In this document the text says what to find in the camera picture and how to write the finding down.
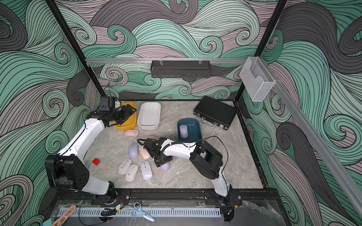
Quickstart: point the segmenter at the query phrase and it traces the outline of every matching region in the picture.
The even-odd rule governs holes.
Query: black frame
[[[86,70],[87,74],[91,78],[91,80],[94,83],[95,87],[97,88],[98,92],[101,95],[106,96],[93,69],[87,65],[87,63],[85,61],[85,56],[84,56],[83,52],[81,51],[78,43],[76,42],[72,32],[70,31],[64,17],[62,16],[59,8],[57,7],[55,1],[54,0],[45,0],[45,2],[47,3],[48,7],[50,8],[52,14],[54,15],[55,19],[57,20],[57,22],[58,22],[60,28],[62,29],[62,31],[64,32],[65,36],[69,40],[73,50],[75,51],[75,54],[80,59],[84,69]],[[287,3],[287,0],[279,0],[254,56],[261,56],[267,42],[269,41],[269,39],[274,31],[274,28],[277,25],[279,17],[281,15],[286,3]],[[234,106],[237,109],[237,115],[239,117],[240,124],[243,128],[243,132],[245,134],[253,160],[257,167],[260,180],[263,184],[263,189],[233,189],[232,188],[232,189],[230,189],[229,196],[230,196],[230,199],[233,200],[232,201],[233,205],[237,204],[236,203],[237,201],[235,198],[238,198],[238,196],[241,196],[242,200],[265,200],[265,199],[266,200],[276,200],[278,203],[279,209],[281,210],[281,214],[284,219],[284,222],[286,223],[287,226],[289,226],[291,224],[290,224],[289,218],[287,216],[287,213],[284,209],[283,203],[280,199],[280,196],[278,194],[278,191],[273,188],[268,188],[269,185],[266,180],[264,171],[262,169],[262,166],[258,159],[257,153],[254,149],[253,142],[247,131],[245,122],[241,115],[241,111],[237,104],[239,99],[241,98],[244,90],[245,90],[245,85],[241,84],[235,98],[224,99],[222,101],[233,101]],[[201,99],[192,99],[192,100],[178,99],[178,100],[158,100],[158,101],[200,101],[200,100]],[[149,99],[132,99],[131,101],[149,101]],[[121,189],[121,188],[116,188],[116,191],[118,192],[118,194],[120,194],[122,196],[125,196],[125,197],[129,196],[129,199],[126,199],[126,204],[128,204],[129,201],[144,201],[144,200],[148,200],[148,201],[152,201],[152,200],[154,200],[154,201],[156,201],[156,200],[176,200],[176,201],[177,200],[187,200],[187,201],[190,201],[191,200],[191,201],[200,201],[202,203],[205,203],[206,205],[215,205],[215,207],[221,208],[221,210],[227,209],[231,206],[231,205],[229,205],[229,206],[228,205],[226,205],[226,206],[219,205],[213,189]],[[90,194],[85,193],[85,192],[72,193],[69,191],[62,192],[62,195],[60,195],[59,193],[56,193],[55,198],[53,199],[53,202],[51,204],[51,207],[55,206],[57,201],[64,200],[63,197],[69,197],[68,198],[69,200],[79,200],[79,199],[81,200],[81,199],[89,199]],[[93,196],[93,202],[95,202],[95,204],[96,204],[96,202],[98,202],[98,203],[102,202],[101,200],[103,200],[103,198],[105,198],[105,197]]]
[[[229,191],[229,197],[232,201],[232,204],[220,205],[217,201],[217,198],[214,194],[213,189],[122,189],[116,188],[116,191],[119,196],[125,198],[125,205],[129,203],[133,204],[134,202],[143,201],[192,201],[196,205],[212,205],[216,208],[220,208],[221,211],[229,209],[231,206],[240,205],[242,201],[265,201],[265,200],[274,200],[277,202],[280,214],[283,217],[283,220],[286,226],[291,226],[287,212],[285,211],[282,200],[280,199],[279,193],[274,188],[264,188],[264,189],[234,189],[231,188]],[[91,196],[86,192],[75,192],[71,191],[62,192],[60,195],[59,192],[55,194],[55,198],[48,208],[48,212],[45,216],[45,219],[50,217],[52,210],[57,205],[58,201],[64,200],[63,197],[69,197],[68,202],[79,202],[84,199],[93,199],[92,204],[99,205],[100,207],[116,207],[119,203],[123,203],[121,198],[117,199],[112,205],[104,205],[103,198],[104,196]]]
[[[56,5],[54,0],[45,0],[46,4],[48,5],[50,11],[52,12],[54,18],[58,22],[60,28],[62,29],[64,35],[68,39],[70,45],[72,46],[75,54],[79,58],[80,62],[82,63],[85,71],[89,75],[90,79],[92,80],[93,84],[97,88],[98,92],[101,94],[101,96],[106,96],[106,93],[104,92],[101,84],[99,83],[96,74],[94,73],[93,69],[87,65],[85,62],[85,55],[83,54],[82,50],[80,49],[77,41],[75,40],[72,32],[70,31],[70,28],[68,24],[66,23],[64,17],[62,16],[58,6]]]

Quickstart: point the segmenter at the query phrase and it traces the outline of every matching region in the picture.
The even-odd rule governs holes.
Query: metal rail
[[[87,64],[150,64],[153,60],[209,60],[210,64],[245,64],[247,59],[235,58],[86,58]]]

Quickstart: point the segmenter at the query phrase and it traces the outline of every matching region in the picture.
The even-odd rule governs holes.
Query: wave pattern wallpaper
[[[262,57],[362,186],[362,2],[308,0],[284,9]],[[243,93],[242,115],[292,225],[362,220],[274,90]]]
[[[292,0],[296,4],[303,0]],[[247,58],[277,0],[56,0],[87,58]],[[122,99],[233,99],[242,65],[212,65],[211,78],[152,78],[150,64],[93,64]],[[80,84],[72,84],[74,89]]]
[[[44,160],[97,106],[93,83],[70,86],[89,81],[80,65],[44,0],[0,1],[0,225],[43,221],[54,197]]]

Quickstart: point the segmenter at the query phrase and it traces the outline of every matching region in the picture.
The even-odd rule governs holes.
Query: blue scissors
[[[132,216],[141,215],[142,217],[146,218],[147,220],[155,222],[155,219],[153,217],[151,217],[146,212],[142,211],[141,203],[139,203],[139,202],[135,202],[134,208],[130,210],[130,214]]]

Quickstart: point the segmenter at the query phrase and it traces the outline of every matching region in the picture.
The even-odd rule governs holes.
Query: black pole
[[[48,5],[50,11],[52,12],[54,18],[58,22],[58,24],[59,24],[60,28],[62,29],[64,35],[69,40],[70,45],[72,46],[75,54],[80,59],[80,62],[82,63],[85,71],[87,72],[90,79],[92,80],[92,82],[96,86],[98,92],[101,94],[101,96],[106,96],[106,93],[104,92],[101,84],[99,83],[99,81],[97,79],[97,76],[94,73],[93,69],[90,66],[88,66],[87,63],[85,62],[85,56],[84,56],[82,50],[80,49],[77,41],[75,40],[72,32],[70,31],[70,28],[67,25],[67,23],[66,23],[64,17],[62,16],[58,6],[56,5],[55,1],[54,0],[45,0],[45,2]]]
[[[264,33],[263,37],[261,38],[261,41],[259,43],[258,48],[256,49],[256,52],[255,52],[254,56],[261,56],[261,54],[263,53],[263,50],[264,50],[266,44],[268,43],[271,35],[273,34],[273,31],[274,31],[275,27],[277,26],[279,17],[282,14],[283,9],[284,9],[286,4],[287,4],[287,0],[279,0],[278,1],[277,6],[274,9],[273,15],[270,18],[269,24],[266,27],[265,33]],[[238,90],[238,92],[237,92],[237,94],[235,96],[234,101],[236,101],[236,102],[239,101],[241,95],[244,92],[244,89],[245,89],[245,85],[243,83],[243,84],[241,84],[241,86],[240,86],[240,88],[239,88],[239,90]]]

